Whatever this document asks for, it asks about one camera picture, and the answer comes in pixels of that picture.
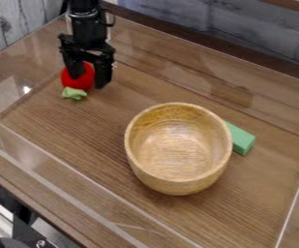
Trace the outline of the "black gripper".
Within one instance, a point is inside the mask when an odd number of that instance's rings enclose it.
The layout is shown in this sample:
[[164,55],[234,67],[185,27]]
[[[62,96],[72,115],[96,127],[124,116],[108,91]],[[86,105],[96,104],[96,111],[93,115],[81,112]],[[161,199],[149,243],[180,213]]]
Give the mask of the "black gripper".
[[65,17],[69,20],[69,33],[60,34],[60,52],[69,77],[77,79],[85,72],[84,61],[88,51],[94,55],[94,88],[102,89],[110,82],[114,48],[106,43],[106,34],[114,20],[106,20],[106,8],[101,0],[64,0]]

